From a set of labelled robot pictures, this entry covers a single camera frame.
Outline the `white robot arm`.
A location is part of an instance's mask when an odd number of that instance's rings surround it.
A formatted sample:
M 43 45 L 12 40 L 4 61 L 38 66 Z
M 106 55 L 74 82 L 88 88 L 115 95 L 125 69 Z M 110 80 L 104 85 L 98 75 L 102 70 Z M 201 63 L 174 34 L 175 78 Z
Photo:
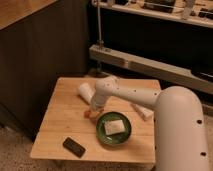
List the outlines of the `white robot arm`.
M 156 171 L 210 171 L 202 104 L 190 89 L 127 87 L 115 76 L 98 79 L 90 102 L 96 117 L 115 96 L 154 111 Z

